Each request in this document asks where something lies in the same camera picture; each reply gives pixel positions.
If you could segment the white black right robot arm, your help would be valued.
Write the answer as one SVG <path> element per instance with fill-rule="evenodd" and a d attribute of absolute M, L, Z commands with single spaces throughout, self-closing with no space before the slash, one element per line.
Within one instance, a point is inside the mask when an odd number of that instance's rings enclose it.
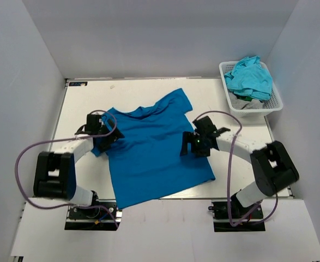
<path fill-rule="evenodd" d="M 284 145 L 244 138 L 227 128 L 211 134 L 184 132 L 181 156 L 191 151 L 196 157 L 209 157 L 210 150 L 232 152 L 252 166 L 255 180 L 231 196 L 231 208 L 240 215 L 257 202 L 272 197 L 299 180 L 299 173 Z"/>

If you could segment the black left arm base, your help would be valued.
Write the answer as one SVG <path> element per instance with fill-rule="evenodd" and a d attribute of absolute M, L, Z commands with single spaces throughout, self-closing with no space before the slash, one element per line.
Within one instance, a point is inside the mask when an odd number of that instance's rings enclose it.
<path fill-rule="evenodd" d="M 96 205 L 102 205 L 105 209 L 97 207 L 94 209 L 68 208 L 65 220 L 65 230 L 70 231 L 116 231 L 111 213 L 117 223 L 122 219 L 122 209 L 119 209 L 115 200 L 97 200 Z"/>

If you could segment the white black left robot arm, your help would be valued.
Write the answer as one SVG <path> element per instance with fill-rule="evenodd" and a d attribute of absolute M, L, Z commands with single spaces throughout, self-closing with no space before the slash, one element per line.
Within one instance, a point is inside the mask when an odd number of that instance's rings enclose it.
<path fill-rule="evenodd" d="M 124 135 L 113 119 L 103 120 L 89 115 L 87 123 L 62 147 L 39 153 L 33 185 L 34 195 L 40 198 L 63 200 L 69 204 L 88 207 L 95 201 L 92 190 L 77 185 L 76 163 L 92 149 L 108 150 Z"/>

